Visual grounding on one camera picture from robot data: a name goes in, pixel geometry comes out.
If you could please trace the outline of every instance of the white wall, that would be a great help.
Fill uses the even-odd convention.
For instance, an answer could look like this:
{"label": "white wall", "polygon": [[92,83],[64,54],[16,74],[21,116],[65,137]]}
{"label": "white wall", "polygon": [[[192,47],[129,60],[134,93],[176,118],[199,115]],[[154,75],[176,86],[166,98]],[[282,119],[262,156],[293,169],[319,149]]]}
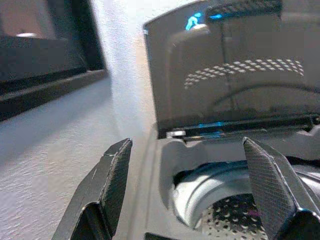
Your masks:
{"label": "white wall", "polygon": [[[134,141],[120,222],[155,122],[142,24],[190,0],[92,0],[111,76],[0,123],[0,239],[50,239],[112,143]],[[118,232],[117,239],[125,239]]]}

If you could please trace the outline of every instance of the blue indicator light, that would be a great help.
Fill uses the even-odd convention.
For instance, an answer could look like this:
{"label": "blue indicator light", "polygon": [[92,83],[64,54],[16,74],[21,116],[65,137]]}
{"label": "blue indicator light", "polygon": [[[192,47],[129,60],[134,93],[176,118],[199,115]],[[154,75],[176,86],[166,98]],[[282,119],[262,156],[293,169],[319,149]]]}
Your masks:
{"label": "blue indicator light", "polygon": [[221,14],[212,15],[209,18],[211,19],[221,19],[223,16]]}
{"label": "blue indicator light", "polygon": [[189,17],[188,22],[185,26],[185,30],[189,31],[192,29],[194,26],[198,25],[199,18],[201,18],[202,14],[201,12],[197,12],[193,14],[191,17]]}

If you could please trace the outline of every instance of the washing machine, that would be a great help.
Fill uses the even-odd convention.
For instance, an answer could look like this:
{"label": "washing machine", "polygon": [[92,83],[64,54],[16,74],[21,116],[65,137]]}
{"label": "washing machine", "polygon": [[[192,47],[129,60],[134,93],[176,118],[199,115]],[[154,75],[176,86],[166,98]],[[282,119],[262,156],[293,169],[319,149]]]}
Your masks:
{"label": "washing machine", "polygon": [[[156,124],[128,240],[320,239],[320,3],[201,0],[143,26]],[[112,239],[132,141],[53,239]]]}

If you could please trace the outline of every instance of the open lid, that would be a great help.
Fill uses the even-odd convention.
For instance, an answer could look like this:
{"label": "open lid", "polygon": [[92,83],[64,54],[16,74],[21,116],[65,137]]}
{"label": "open lid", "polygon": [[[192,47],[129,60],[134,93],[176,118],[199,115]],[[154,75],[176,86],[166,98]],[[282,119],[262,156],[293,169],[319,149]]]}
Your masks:
{"label": "open lid", "polygon": [[199,1],[144,25],[159,136],[320,112],[318,0]]}

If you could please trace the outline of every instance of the washer lid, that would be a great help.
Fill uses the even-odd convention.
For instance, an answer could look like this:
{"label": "washer lid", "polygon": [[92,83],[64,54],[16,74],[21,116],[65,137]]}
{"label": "washer lid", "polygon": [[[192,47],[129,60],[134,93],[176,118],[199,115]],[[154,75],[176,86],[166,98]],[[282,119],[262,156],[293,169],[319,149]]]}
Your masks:
{"label": "washer lid", "polygon": [[159,137],[319,113],[320,3],[199,1],[144,25]]}

